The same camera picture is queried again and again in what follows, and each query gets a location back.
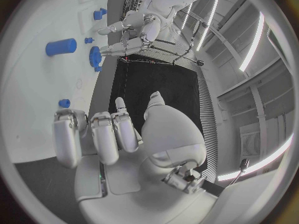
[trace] ceiling light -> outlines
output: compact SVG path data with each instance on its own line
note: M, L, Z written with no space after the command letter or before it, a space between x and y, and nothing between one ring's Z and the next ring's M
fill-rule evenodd
M274 152L273 154L271 154L269 157L265 158L264 160L262 160L261 162L258 162L257 164L249 167L246 170L246 173L241 174L241 176L250 174L252 172L257 171L258 169L265 167L266 165L268 165L269 163L271 163L272 161L274 161L275 159L277 159L279 156L281 156L286 150L287 148L290 146L291 142L292 142L292 138L293 138L292 134L289 139L283 144L283 146L281 146L276 152ZM237 177L237 175L240 173L240 171L238 172L234 172L234 173L229 173L226 175L221 175L218 176L218 181L224 181L224 180L228 180L228 179L233 179L235 177Z
M255 37L254 37L253 42L251 44L251 47L250 47L250 49L247 53L247 56L246 56L245 60L243 61L242 65L239 68L243 72L245 71L246 67L248 66L249 62L251 61L251 58L253 57L253 55L254 55L257 47L258 47L258 44L259 44L259 41L260 41L260 38L261 38L262 32L263 32L264 20L265 20L265 17L260 12L260 19L259 19L259 25L258 25L257 32L255 34Z
M208 32L208 29L209 29L209 26L211 25L211 22L212 22L212 19L214 17L214 13L215 13L215 10L216 10L216 7L217 7L217 4L218 4L218 1L219 0L215 0L215 3L214 3L214 6L213 6L213 9L212 9L212 13L210 15L210 18L209 18L209 21L208 21L208 27L204 30L202 36L201 36L201 39L200 39L200 42L196 48L196 51L199 51L202 43L203 43L203 40L205 39L205 36L207 35L207 32Z
M189 5L189 9L188 9L188 12L187 12L187 14L186 14L186 17L185 17L185 20L184 20L184 23L183 23L183 26L182 26L182 30L184 29L185 24L186 24L186 22L187 22L187 19L188 19L188 17L189 17L189 13L190 13L190 11L191 11L192 4L193 4L193 3L191 3L191 4Z

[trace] grey floor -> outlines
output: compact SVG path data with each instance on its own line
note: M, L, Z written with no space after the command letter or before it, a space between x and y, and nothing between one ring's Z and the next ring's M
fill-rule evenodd
M119 21L124 0L108 0L108 24ZM121 34L112 33L108 43L120 41ZM100 72L89 111L89 117L96 112L108 110L112 83L117 65L116 57L107 57ZM82 140L83 152L94 152L92 139ZM63 168L56 157L44 160L16 164L16 167L37 198L62 220L68 224L85 224L74 194L74 178L76 170Z

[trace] led light strip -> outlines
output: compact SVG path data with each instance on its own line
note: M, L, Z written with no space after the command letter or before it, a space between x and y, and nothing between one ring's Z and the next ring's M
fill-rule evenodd
M251 44L251 47L246 55L246 58L245 60L243 61L242 65L240 66L240 70L241 71L245 71L246 67L248 66L249 62L251 61L258 45L259 45L259 42L260 42L260 39L261 39L261 36L262 36L262 32L263 32L263 26L264 26L264 20L265 20L265 17L264 15L260 12L260 19L259 19L259 25L258 25L258 29L257 29L257 32L255 34L255 37L253 39L253 42Z
M186 24L186 22L187 22L187 19L188 19L188 17L189 17L189 13L190 13L190 11L191 11L192 4L193 4L193 3L191 3L191 4L189 5L189 9L188 9L188 12L187 12L187 14L186 14L186 17L185 17L185 20L184 20L184 23L183 23L183 26L182 26L182 30L184 29L185 24Z
M246 173L242 174L241 176L250 174L252 172L257 171L258 169L265 167L266 165L268 165L269 163L271 163L272 161L274 161L275 159L277 159L279 156L281 156L290 146L291 142L292 142L292 138L293 138L292 134L289 139L283 144L283 146L281 146L276 152L274 152L273 154L271 154L269 157L265 158L264 160L262 160L261 162L258 162L257 164L249 167L246 170ZM235 177L237 177L237 175L239 174L239 172L234 172L234 173L229 173L226 175L221 175L218 176L218 180L219 181L224 181L224 180L228 180L228 179L233 179Z
M198 44L198 46L197 46L197 48L196 48L196 51L199 51L199 49L200 49L200 47L201 47L201 45L202 45L202 43L203 43L203 40L205 39L205 36L207 35L207 32L208 32L208 30L209 30L209 27L210 27L211 22L212 22L213 17L214 17L214 13L215 13L215 10L216 10L218 1L219 1L219 0L215 0L214 6L213 6L213 9L212 9L212 13L211 13L210 18L209 18L209 21L208 21L208 27L204 30L204 32L203 32L203 34L202 34L202 37L201 37L201 39L200 39L200 42L199 42L199 44Z

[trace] black mat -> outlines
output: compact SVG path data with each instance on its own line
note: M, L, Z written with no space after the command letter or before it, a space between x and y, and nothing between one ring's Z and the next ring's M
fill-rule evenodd
M131 55L129 59L148 60L139 55ZM144 112L147 109L150 95L156 91L161 93L166 105L187 115L203 134L199 117L197 74L180 66L119 61L110 96L109 112L116 112L115 99L122 97L134 127L141 134L141 128L145 122ZM207 162L205 161L197 171L201 172L206 168Z

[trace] white table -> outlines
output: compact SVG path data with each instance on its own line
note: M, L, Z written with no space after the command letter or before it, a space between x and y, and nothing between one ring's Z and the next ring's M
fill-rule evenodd
M107 9L107 0L23 0L8 21L0 42L0 117L12 162L55 156L51 126L59 100L88 114L98 78L89 51L108 45L96 32L107 26L107 15L93 19L101 7ZM95 41L85 44L85 37ZM67 38L77 41L74 53L46 55L48 42Z

